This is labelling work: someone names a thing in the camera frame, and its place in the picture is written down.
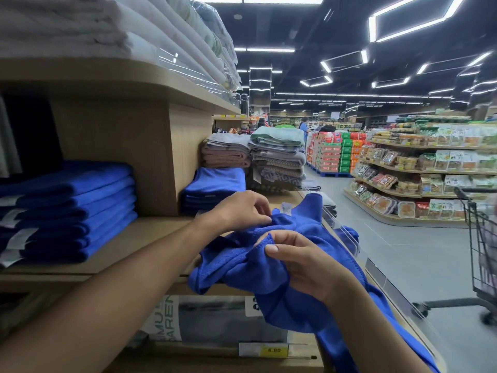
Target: tile floor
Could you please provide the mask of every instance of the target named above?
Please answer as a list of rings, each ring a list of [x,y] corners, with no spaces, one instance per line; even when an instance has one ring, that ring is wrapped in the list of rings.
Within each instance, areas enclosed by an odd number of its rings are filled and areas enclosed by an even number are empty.
[[[383,224],[343,195],[349,178],[320,177],[306,167],[338,209],[342,225],[359,233],[362,251],[412,302],[472,297],[467,229]],[[495,373],[497,328],[480,323],[481,307],[433,309],[417,324],[444,357],[450,373]]]

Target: green towel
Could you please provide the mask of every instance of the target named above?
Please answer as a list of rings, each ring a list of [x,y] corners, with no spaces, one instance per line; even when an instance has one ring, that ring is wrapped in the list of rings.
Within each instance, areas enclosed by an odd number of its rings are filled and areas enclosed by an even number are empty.
[[[303,147],[305,145],[304,131],[297,128],[259,127],[251,134],[250,139],[255,143],[283,147]]]

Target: shopping cart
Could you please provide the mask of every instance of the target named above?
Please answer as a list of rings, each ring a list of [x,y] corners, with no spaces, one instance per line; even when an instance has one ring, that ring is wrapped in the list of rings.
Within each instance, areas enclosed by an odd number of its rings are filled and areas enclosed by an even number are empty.
[[[471,273],[476,297],[449,300],[413,302],[413,314],[426,318],[434,308],[483,306],[488,309],[480,315],[485,325],[497,325],[497,218],[494,206],[479,203],[471,193],[497,193],[497,189],[455,188],[454,192],[464,205],[469,229]]]

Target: hand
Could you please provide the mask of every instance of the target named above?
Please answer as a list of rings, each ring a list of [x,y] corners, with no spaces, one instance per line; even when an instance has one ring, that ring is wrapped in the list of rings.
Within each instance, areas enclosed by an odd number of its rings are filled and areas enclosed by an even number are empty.
[[[302,234],[273,230],[260,237],[257,244],[268,234],[271,234],[275,244],[266,245],[266,254],[285,262],[290,274],[290,286],[299,292],[331,305],[339,301],[342,289],[359,283],[348,269]]]
[[[250,190],[235,192],[204,215],[215,219],[223,233],[272,222],[267,198]]]

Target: fingernail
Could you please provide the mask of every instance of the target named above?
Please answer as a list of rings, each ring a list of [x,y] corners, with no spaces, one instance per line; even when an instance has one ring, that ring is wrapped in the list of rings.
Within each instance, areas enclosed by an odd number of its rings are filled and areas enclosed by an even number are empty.
[[[274,254],[278,252],[278,246],[277,245],[266,245],[266,252],[270,254]]]

